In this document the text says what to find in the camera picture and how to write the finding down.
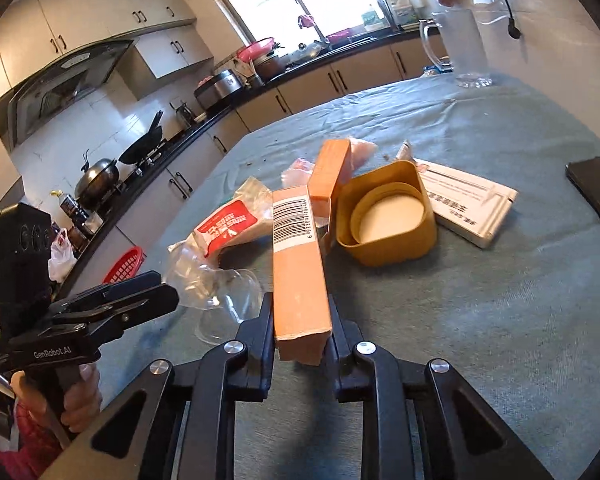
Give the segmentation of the left hand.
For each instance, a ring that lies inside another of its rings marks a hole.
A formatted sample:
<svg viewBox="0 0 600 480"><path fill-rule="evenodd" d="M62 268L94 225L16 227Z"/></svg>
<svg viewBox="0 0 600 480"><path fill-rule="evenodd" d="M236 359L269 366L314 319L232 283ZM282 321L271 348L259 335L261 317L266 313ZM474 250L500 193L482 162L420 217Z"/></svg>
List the left hand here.
<svg viewBox="0 0 600 480"><path fill-rule="evenodd" d="M91 425L100 413L102 393L99 390L99 370L95 363L80 366L80 380L65 393L65 411L60 422L71 432L79 434ZM31 417L41 426L50 429L50 416L53 415L48 403L33 382L23 372L15 372L10 380L12 390L27 409Z"/></svg>

